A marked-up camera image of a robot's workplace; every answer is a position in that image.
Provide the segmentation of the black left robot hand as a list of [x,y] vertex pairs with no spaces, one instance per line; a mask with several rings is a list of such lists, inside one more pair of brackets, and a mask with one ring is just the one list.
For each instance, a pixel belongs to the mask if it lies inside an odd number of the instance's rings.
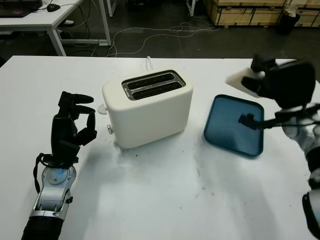
[[[64,151],[77,154],[80,146],[85,146],[97,137],[95,110],[85,106],[94,98],[84,94],[61,93],[59,111],[53,117],[51,128],[51,150],[54,155]],[[81,114],[87,115],[86,127],[78,131],[75,121]]]

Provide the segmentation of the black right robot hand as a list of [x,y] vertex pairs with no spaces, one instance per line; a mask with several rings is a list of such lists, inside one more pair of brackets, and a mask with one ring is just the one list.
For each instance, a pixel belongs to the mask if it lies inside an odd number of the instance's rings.
[[316,85],[316,70],[305,60],[277,64],[271,55],[256,54],[250,69],[263,72],[262,78],[244,76],[241,84],[259,97],[275,100],[282,109],[290,109],[311,102]]

